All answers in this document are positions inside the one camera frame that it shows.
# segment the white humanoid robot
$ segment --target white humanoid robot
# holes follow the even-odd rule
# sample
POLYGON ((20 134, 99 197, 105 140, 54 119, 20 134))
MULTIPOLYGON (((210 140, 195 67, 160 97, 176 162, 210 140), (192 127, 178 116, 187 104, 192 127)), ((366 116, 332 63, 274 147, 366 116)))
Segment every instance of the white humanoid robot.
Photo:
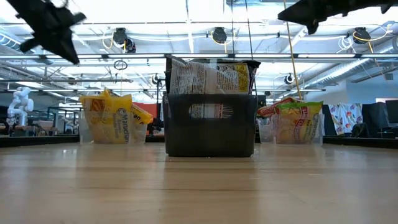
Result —
POLYGON ((25 126, 27 121, 27 112, 32 112, 34 107, 34 102, 29 99, 30 88, 29 87, 19 87, 17 91, 14 92, 14 99, 8 107, 8 119, 7 122, 10 126, 16 123, 16 115, 19 115, 18 125, 25 126))

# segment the wooden surface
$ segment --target wooden surface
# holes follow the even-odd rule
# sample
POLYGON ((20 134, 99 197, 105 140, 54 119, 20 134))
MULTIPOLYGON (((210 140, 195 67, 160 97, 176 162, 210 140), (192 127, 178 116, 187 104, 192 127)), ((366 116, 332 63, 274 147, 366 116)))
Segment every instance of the wooden surface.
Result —
POLYGON ((171 158, 164 144, 0 150, 0 223, 397 223, 398 151, 256 146, 171 158))

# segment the computer monitor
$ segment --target computer monitor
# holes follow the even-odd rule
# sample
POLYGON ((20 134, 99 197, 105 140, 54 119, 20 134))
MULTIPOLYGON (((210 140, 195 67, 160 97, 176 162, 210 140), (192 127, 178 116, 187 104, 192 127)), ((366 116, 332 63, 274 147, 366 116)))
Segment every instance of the computer monitor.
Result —
POLYGON ((390 123, 398 123, 398 100, 387 100, 388 121, 390 123))

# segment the patterned cloth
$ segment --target patterned cloth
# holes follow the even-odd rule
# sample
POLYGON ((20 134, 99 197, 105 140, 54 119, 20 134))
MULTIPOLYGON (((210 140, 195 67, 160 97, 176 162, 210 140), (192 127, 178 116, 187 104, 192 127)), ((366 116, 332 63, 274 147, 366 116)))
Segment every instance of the patterned cloth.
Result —
POLYGON ((337 135, 351 133, 355 124, 363 122, 361 103, 329 105, 329 110, 337 135))

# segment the black plastic basket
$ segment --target black plastic basket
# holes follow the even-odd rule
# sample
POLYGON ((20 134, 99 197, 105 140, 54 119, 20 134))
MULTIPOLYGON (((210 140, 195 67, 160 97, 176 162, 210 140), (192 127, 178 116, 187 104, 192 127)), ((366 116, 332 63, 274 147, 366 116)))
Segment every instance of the black plastic basket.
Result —
POLYGON ((254 151, 257 97, 165 95, 166 153, 173 157, 249 157, 254 151), (192 118, 194 104, 223 104, 229 118, 192 118))

